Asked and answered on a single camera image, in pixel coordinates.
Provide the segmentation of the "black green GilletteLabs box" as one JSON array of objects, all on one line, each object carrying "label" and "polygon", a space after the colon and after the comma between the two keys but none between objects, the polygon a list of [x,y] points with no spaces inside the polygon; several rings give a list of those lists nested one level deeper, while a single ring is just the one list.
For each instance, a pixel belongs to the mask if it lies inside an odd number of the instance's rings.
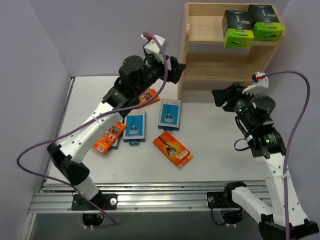
[{"label": "black green GilletteLabs box", "polygon": [[258,42],[277,42],[283,27],[270,4],[250,4],[248,6],[254,40]]},{"label": "black green GilletteLabs box", "polygon": [[254,41],[251,16],[247,11],[225,10],[222,18],[225,48],[250,49]]}]

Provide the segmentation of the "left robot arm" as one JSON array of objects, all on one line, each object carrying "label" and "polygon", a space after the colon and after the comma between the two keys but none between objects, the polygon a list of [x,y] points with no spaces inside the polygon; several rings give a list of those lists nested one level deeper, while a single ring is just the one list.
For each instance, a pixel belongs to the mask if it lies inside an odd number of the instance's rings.
[{"label": "left robot arm", "polygon": [[139,97],[158,79],[176,84],[186,65],[174,56],[158,60],[153,54],[145,58],[127,57],[119,69],[119,77],[102,98],[85,123],[67,133],[60,143],[52,142],[47,151],[55,167],[83,196],[83,204],[90,210],[100,206],[102,193],[90,178],[90,170],[83,164],[87,152],[113,124],[121,121],[137,108]]}]

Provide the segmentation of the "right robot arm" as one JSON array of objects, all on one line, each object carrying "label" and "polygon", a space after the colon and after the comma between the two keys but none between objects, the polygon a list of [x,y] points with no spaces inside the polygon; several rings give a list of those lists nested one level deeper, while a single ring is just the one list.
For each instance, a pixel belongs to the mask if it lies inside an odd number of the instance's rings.
[{"label": "right robot arm", "polygon": [[299,240],[318,234],[318,224],[301,207],[285,164],[286,147],[271,119],[275,101],[266,95],[245,94],[244,89],[236,83],[226,89],[214,89],[212,95],[217,107],[236,114],[236,125],[265,179],[271,206],[256,197],[242,181],[225,185],[223,203],[245,210],[257,222],[264,240]]}]

